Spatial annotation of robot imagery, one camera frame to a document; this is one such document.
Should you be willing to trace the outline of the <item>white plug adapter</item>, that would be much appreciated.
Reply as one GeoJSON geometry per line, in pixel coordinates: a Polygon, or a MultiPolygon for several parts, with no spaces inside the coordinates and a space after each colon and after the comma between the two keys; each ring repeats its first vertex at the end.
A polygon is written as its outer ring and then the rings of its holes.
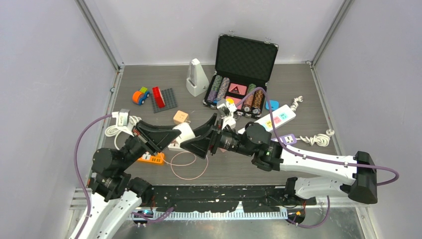
{"type": "Polygon", "coordinates": [[[174,130],[179,130],[180,135],[174,139],[174,142],[177,144],[180,144],[186,140],[192,139],[195,136],[195,133],[193,132],[191,126],[187,122],[183,122],[181,124],[178,124],[173,127],[174,130]]]}

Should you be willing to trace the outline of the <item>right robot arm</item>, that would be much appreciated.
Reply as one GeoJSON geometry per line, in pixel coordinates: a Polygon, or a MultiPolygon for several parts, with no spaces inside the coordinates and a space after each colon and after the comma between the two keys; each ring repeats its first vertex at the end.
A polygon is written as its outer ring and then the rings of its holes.
{"type": "Polygon", "coordinates": [[[338,156],[298,149],[272,141],[271,133],[255,122],[249,122],[243,133],[222,127],[216,115],[195,129],[195,137],[180,147],[200,158],[217,149],[251,156],[252,164],[263,171],[295,171],[313,178],[291,177],[285,184],[284,198],[290,204],[322,196],[347,196],[363,204],[376,204],[377,171],[369,153],[338,156]]]}

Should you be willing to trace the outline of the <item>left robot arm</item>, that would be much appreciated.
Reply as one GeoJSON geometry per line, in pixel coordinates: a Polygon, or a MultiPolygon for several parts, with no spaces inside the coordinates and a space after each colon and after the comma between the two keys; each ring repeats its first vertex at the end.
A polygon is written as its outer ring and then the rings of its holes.
{"type": "Polygon", "coordinates": [[[163,151],[181,131],[173,126],[154,126],[139,121],[120,149],[100,148],[93,155],[95,178],[85,192],[87,206],[72,239],[110,239],[138,206],[152,202],[151,184],[126,173],[143,154],[163,151]]]}

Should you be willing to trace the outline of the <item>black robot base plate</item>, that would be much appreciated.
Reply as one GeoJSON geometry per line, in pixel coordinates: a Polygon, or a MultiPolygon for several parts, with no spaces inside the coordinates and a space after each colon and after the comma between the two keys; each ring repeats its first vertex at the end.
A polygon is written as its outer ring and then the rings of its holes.
{"type": "Polygon", "coordinates": [[[142,196],[142,207],[164,212],[233,212],[241,205],[245,212],[274,212],[279,206],[293,207],[317,204],[316,199],[300,199],[276,185],[179,185],[153,186],[142,196]]]}

